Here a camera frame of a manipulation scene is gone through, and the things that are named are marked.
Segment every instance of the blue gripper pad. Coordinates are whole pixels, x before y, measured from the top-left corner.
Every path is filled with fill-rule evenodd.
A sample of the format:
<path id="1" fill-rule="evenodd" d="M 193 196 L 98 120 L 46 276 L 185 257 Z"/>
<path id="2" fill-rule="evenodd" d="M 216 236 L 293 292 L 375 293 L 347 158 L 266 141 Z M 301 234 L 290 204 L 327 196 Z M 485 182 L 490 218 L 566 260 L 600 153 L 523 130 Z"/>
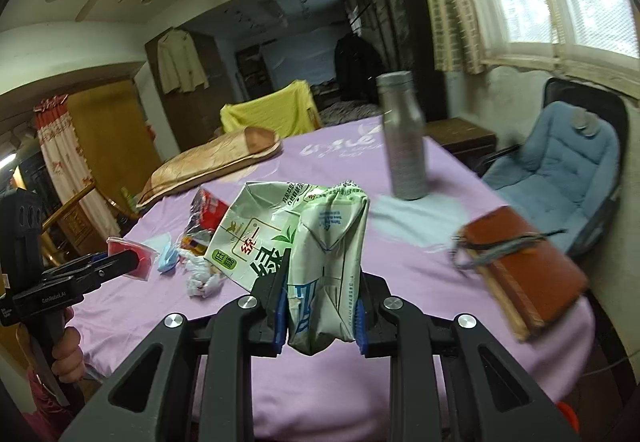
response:
<path id="1" fill-rule="evenodd" d="M 356 335 L 356 343 L 358 343 L 358 346 L 360 347 L 360 354 L 363 356 L 367 355 L 369 343 L 367 342 L 367 329 L 362 299 L 358 299 L 358 302 L 356 303 L 356 313 L 353 318 L 353 330 Z"/>
<path id="2" fill-rule="evenodd" d="M 287 337 L 287 291 L 282 289 L 280 294 L 280 300 L 278 301 L 278 309 L 276 310 L 276 322 L 275 322 L 275 339 L 273 345 L 276 351 L 281 354 L 284 341 Z"/>
<path id="3" fill-rule="evenodd" d="M 102 259 L 105 259 L 107 257 L 107 253 L 106 252 L 101 252 L 99 254 L 95 254 L 92 258 L 91 258 L 91 263 L 95 263 L 96 261 L 100 261 Z"/>

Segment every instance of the purple tablecloth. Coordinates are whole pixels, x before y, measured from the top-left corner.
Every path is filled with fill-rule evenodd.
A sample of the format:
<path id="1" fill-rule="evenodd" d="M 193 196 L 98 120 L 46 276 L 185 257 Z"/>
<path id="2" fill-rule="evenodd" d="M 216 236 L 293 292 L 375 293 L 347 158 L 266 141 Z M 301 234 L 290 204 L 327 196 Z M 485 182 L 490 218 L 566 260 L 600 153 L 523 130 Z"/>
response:
<path id="1" fill-rule="evenodd" d="M 331 186 L 351 179 L 372 198 L 373 214 L 378 199 L 380 205 L 382 200 L 393 201 L 384 197 L 390 193 L 390 185 L 379 122 L 379 118 L 370 118 L 288 138 L 282 155 L 259 165 L 245 179 L 213 181 L 204 186 L 231 203 L 244 181 Z M 504 205 L 446 151 L 429 139 L 427 144 L 429 178 L 435 195 L 457 202 L 469 220 Z M 194 191 L 157 203 L 127 237 L 144 241 L 169 232 L 175 240 L 187 224 Z M 416 213 L 416 219 L 421 219 L 420 214 Z M 411 228 L 411 219 L 407 221 L 406 216 L 404 222 L 396 223 L 398 227 L 404 224 Z M 420 232 L 415 229 L 413 236 Z M 420 238 L 403 241 L 397 236 L 383 234 L 369 224 L 363 270 L 384 277 L 393 294 L 427 314 L 448 319 L 463 312 L 477 316 L 554 401 L 571 390 L 594 336 L 593 315 L 585 298 L 541 339 L 520 344 L 478 276 L 460 275 L 450 266 L 444 248 L 422 245 L 425 242 Z M 189 319 L 206 316 L 245 294 L 226 280 L 219 294 L 206 300 L 190 298 L 186 294 L 186 274 L 176 272 L 161 275 L 154 270 L 147 282 L 124 277 L 107 282 L 75 307 L 73 324 L 82 333 L 86 361 L 95 371 L 111 375 L 166 314 L 181 312 Z M 298 441 L 385 437 L 388 360 L 364 359 L 354 343 L 334 342 L 312 358 L 285 346 L 277 359 L 254 358 L 252 368 L 257 437 Z M 438 364 L 436 369 L 442 383 Z M 442 387 L 440 395 L 444 398 Z"/>

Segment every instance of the hanging jacket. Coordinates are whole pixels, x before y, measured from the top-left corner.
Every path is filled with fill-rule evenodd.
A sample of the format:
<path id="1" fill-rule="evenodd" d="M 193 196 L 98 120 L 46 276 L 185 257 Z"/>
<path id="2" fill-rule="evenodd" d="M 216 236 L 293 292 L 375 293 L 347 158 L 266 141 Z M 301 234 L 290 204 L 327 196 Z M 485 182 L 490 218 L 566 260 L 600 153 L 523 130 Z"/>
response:
<path id="1" fill-rule="evenodd" d="M 366 100 L 378 104 L 376 77 L 382 75 L 378 51 L 361 37 L 349 34 L 335 45 L 335 77 L 343 100 Z"/>
<path id="2" fill-rule="evenodd" d="M 201 84 L 209 88 L 193 39 L 183 30 L 169 30 L 158 41 L 158 70 L 165 93 L 193 91 Z"/>

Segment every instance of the tan pillow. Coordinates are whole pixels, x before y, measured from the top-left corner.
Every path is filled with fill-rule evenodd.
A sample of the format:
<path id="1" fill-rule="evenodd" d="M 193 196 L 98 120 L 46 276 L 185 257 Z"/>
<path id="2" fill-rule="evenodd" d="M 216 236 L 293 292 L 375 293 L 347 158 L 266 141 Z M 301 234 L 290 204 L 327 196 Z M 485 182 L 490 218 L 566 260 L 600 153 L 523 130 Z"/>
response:
<path id="1" fill-rule="evenodd" d="M 189 149 L 160 166 L 142 191 L 138 207 L 271 158 L 280 151 L 273 131 L 246 127 Z"/>

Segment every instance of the black coat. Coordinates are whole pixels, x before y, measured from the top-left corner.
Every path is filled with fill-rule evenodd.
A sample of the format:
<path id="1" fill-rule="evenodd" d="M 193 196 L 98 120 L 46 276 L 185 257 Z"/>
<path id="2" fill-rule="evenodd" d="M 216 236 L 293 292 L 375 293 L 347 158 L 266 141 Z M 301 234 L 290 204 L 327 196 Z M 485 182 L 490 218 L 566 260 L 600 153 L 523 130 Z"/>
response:
<path id="1" fill-rule="evenodd" d="M 335 77 L 343 100 L 378 104 L 376 77 L 382 73 L 380 54 L 361 37 L 349 34 L 335 45 Z"/>

